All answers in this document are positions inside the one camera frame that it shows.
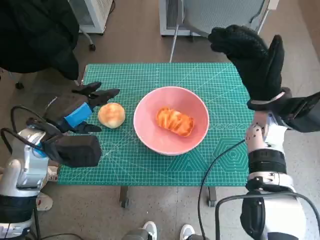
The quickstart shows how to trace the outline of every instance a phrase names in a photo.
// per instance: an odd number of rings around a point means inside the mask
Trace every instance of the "grid lines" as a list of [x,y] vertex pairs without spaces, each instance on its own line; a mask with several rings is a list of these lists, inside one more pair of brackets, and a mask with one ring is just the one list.
[[[205,171],[221,152],[244,138],[253,112],[249,95],[231,63],[89,64],[83,84],[102,82],[101,90],[120,89],[109,102],[121,104],[125,122],[116,129],[102,126],[97,107],[87,120],[98,125],[102,155],[97,167],[63,166],[59,184],[112,186],[199,186]],[[136,136],[134,111],[150,91],[179,86],[197,94],[206,104],[210,126],[202,143],[179,156],[148,149]],[[218,160],[207,186],[244,186],[248,175],[247,147],[238,146]]]

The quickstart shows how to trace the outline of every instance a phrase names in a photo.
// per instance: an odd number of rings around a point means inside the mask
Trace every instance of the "chair leg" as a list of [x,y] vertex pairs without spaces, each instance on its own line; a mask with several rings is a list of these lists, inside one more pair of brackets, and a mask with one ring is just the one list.
[[178,30],[179,30],[179,24],[177,24],[176,27],[175,27],[169,63],[172,62],[172,58],[173,58],[173,56],[174,56],[174,51],[175,51],[175,47],[176,47],[176,40],[177,40]]
[[14,75],[11,71],[8,71],[8,74],[9,74],[9,77],[14,81],[15,83],[15,88],[16,89],[24,89],[25,86],[23,85],[22,82],[20,82]]
[[264,25],[264,23],[265,23],[265,21],[267,19],[268,13],[269,13],[269,9],[267,9],[263,14],[262,20],[261,20],[261,22],[260,22],[260,24],[258,26],[258,30],[256,31],[258,33],[258,35],[260,34],[261,29],[262,29],[262,27],[263,27],[263,25]]
[[83,35],[89,40],[89,49],[90,51],[95,51],[96,50],[96,45],[92,41],[91,37],[89,36],[88,33],[86,33],[81,27],[79,27],[80,31],[83,33]]

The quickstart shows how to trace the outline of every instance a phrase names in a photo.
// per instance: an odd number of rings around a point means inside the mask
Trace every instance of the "floor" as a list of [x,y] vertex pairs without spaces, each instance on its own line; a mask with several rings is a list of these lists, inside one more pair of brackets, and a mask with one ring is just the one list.
[[[278,10],[271,12],[262,30],[262,37],[270,43],[274,34],[284,41],[285,63],[282,71],[283,86],[290,87],[295,96],[306,96],[320,90],[320,64],[312,46],[297,0],[280,0]],[[94,35],[96,52],[88,50],[86,39],[81,36],[75,49],[80,71],[88,63],[153,63],[167,62],[172,43],[171,37],[159,34],[157,0],[116,0],[116,9],[109,17],[104,36]],[[221,62],[226,58],[210,50],[205,39],[194,43],[179,37],[174,62]],[[7,73],[0,81],[0,125],[9,126],[12,105],[24,104],[43,111],[46,103],[57,93],[68,91],[72,81],[63,79],[54,70],[38,74],[16,76],[23,78],[25,90],[15,90]],[[25,115],[19,118],[23,127]],[[293,177],[296,190],[308,196],[320,207],[320,133],[301,134],[287,132],[287,172]],[[9,157],[0,143],[0,166]],[[160,240],[176,240],[183,224],[192,224],[199,233],[196,187],[133,187],[130,190],[131,206],[119,206],[119,187],[113,186],[64,186],[49,183],[44,192],[53,200],[53,208],[40,214],[43,236],[57,233],[77,233],[85,240],[119,240],[125,232],[138,228],[148,220],[158,226]],[[243,187],[218,187],[219,199],[243,194]],[[305,239],[318,236],[316,219],[310,207],[303,203],[307,216]],[[202,202],[202,219],[209,238],[215,236],[214,208]],[[220,212],[222,239],[249,239],[240,225],[241,202],[226,203]],[[72,239],[63,236],[61,239]]]

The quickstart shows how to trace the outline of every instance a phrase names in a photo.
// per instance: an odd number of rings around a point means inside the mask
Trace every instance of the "pastry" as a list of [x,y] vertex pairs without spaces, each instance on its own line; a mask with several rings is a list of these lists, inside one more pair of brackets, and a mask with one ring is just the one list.
[[156,114],[156,123],[179,136],[187,137],[194,128],[194,119],[179,111],[162,107]]
[[103,105],[98,112],[99,122],[110,129],[119,127],[125,118],[125,109],[118,103],[112,102]]

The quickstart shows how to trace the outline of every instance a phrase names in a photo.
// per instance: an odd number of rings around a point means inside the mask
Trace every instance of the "table leg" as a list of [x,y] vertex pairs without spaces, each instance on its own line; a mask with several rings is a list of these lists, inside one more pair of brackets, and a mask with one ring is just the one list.
[[129,190],[128,186],[120,186],[119,201],[120,201],[120,206],[124,209],[129,207],[128,190]]
[[208,206],[210,208],[214,207],[216,205],[217,201],[217,192],[216,192],[216,187],[215,186],[208,186]]

